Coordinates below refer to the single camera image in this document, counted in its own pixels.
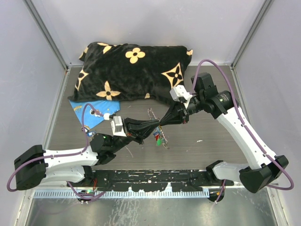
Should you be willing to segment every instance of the white wall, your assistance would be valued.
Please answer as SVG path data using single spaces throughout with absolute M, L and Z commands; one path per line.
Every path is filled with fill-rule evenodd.
M 10 226 L 24 194 L 6 190 L 14 159 L 42 144 L 64 71 L 23 1 L 1 0 L 0 20 L 0 224 Z
M 232 63 L 264 0 L 33 0 L 66 62 L 93 41 L 184 45 Z
M 251 123 L 278 155 L 284 154 L 295 188 L 281 192 L 291 225 L 301 206 L 301 1 L 277 0 L 237 66 Z M 282 185 L 287 186 L 285 176 Z

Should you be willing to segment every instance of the metal beam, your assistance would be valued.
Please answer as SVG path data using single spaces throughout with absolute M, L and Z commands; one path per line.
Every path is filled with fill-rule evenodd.
M 268 12 L 270 6 L 273 4 L 274 0 L 265 0 L 264 3 L 261 6 L 261 9 L 259 10 L 245 40 L 243 41 L 242 45 L 239 48 L 238 53 L 236 54 L 234 61 L 231 65 L 232 68 L 235 68 L 236 65 L 238 64 L 241 56 L 243 55 L 245 49 L 247 48 L 250 40 L 252 39 L 252 37 L 255 35 L 260 23 L 262 22 L 264 16 L 266 15 L 266 13 Z
M 46 40 L 47 40 L 48 44 L 50 45 L 50 47 L 52 48 L 54 54 L 56 55 L 56 57 L 58 58 L 58 60 L 62 64 L 63 68 L 68 69 L 68 66 L 67 66 L 66 62 L 64 61 L 62 54 L 60 53 L 57 45 L 55 44 L 53 38 L 51 37 L 51 35 L 49 33 L 49 30 L 45 26 L 45 24 L 44 24 L 41 16 L 39 15 L 36 7 L 34 6 L 33 2 L 31 0 L 23 0 L 23 2 L 27 6 L 27 8 L 30 11 L 33 19 L 35 20 L 38 27 L 42 31 L 44 37 L 46 38 Z

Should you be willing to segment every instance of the pillow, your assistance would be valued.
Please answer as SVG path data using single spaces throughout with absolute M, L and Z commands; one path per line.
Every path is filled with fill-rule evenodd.
M 192 50 L 184 46 L 109 45 L 93 42 L 79 59 L 84 61 L 71 101 L 156 99 L 171 104 L 170 89 L 184 85 Z

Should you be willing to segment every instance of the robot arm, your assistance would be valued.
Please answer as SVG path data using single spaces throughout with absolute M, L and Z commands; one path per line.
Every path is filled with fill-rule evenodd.
M 67 157 L 47 158 L 24 167 L 16 174 L 17 190 L 30 189 L 50 181 L 71 181 L 77 183 L 84 179 L 91 180 L 93 179 L 91 178 L 93 173 L 90 166 L 107 164 L 116 157 L 115 153 L 118 150 L 130 142 L 135 141 L 143 144 L 143 140 L 157 126 L 188 123 L 191 114 L 202 110 L 210 113 L 214 119 L 217 119 L 227 129 L 248 162 L 248 164 L 230 164 L 218 160 L 206 168 L 210 180 L 228 179 L 241 182 L 250 192 L 256 193 L 278 178 L 281 171 L 267 158 L 266 154 L 262 153 L 242 126 L 230 93 L 228 91 L 219 93 L 211 75 L 208 73 L 198 75 L 195 92 L 196 94 L 191 95 L 184 86 L 178 85 L 174 87 L 171 90 L 171 96 L 175 102 L 160 121 L 139 121 L 114 116 L 111 121 L 114 136 L 95 134 L 87 150 L 78 155 L 68 156 L 68 154 L 79 152 L 81 149 L 44 151 L 41 145 L 33 146 L 15 160 L 16 169 L 23 163 L 36 157 L 54 156 L 58 153 L 67 154 Z M 238 110 L 242 117 L 245 118 L 241 109 L 238 108 Z M 288 165 L 286 157 L 284 155 L 276 156 L 247 121 L 245 125 L 252 131 L 267 154 L 276 160 L 282 168 L 285 168 Z

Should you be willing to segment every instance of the scratched metal surface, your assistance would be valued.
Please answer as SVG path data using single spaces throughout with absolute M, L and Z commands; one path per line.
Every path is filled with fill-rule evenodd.
M 222 68 L 228 75 L 232 86 L 235 87 L 230 68 L 228 66 Z M 203 66 L 201 69 L 212 75 L 219 91 L 228 89 L 215 67 Z M 67 99 L 73 94 L 74 84 L 80 70 L 80 68 L 71 69 L 50 142 L 51 150 L 80 148 L 85 144 L 80 123 Z M 192 87 L 190 78 L 195 70 L 195 66 L 189 66 L 185 72 L 185 87 L 189 91 Z M 155 100 L 123 101 L 118 115 L 148 120 L 147 109 L 149 107 L 152 107 L 157 117 L 163 117 L 168 110 L 168 106 Z M 112 134 L 108 121 L 96 126 L 95 130 Z M 226 129 L 205 112 L 192 115 L 188 124 L 165 126 L 163 132 L 169 141 L 169 150 L 156 146 L 154 137 L 150 136 L 145 140 L 144 145 L 130 143 L 127 147 L 131 153 L 126 148 L 122 148 L 116 153 L 117 157 L 113 161 L 97 166 L 95 169 L 204 169 L 216 160 L 232 163 L 246 162 L 244 155 Z
M 27 226 L 276 226 L 266 189 L 227 188 L 217 205 L 206 198 L 34 199 Z

